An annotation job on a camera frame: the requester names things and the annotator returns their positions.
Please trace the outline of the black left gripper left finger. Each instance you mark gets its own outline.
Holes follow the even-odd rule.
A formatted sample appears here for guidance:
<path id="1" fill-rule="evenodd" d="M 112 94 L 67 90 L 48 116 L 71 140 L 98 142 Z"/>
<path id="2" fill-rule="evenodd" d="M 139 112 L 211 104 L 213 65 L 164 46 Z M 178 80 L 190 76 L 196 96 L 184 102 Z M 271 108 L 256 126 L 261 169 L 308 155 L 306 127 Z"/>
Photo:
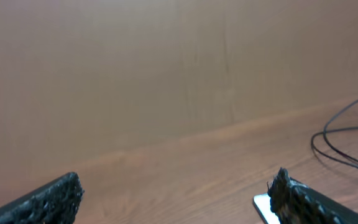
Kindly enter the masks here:
<path id="1" fill-rule="evenodd" d="M 0 207 L 0 224 L 73 224 L 84 190 L 69 172 Z"/>

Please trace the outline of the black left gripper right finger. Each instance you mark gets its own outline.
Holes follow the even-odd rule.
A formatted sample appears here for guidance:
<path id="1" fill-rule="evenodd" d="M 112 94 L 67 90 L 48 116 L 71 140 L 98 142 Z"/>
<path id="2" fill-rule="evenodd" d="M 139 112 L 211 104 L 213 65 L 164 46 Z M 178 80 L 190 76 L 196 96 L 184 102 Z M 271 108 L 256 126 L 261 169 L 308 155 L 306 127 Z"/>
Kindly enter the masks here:
<path id="1" fill-rule="evenodd" d="M 358 224 L 358 213 L 307 185 L 281 168 L 268 186 L 270 210 L 284 224 Z"/>

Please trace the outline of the Samsung Galaxy smartphone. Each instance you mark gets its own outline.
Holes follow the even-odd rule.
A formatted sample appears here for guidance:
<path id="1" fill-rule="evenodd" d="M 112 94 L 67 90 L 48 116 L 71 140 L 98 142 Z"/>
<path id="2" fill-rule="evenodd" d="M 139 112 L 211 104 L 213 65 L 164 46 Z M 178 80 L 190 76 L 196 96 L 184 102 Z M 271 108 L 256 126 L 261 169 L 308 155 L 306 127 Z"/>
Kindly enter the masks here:
<path id="1" fill-rule="evenodd" d="M 254 196 L 253 204 L 265 224 L 280 224 L 276 214 L 271 211 L 270 197 L 268 194 Z"/>

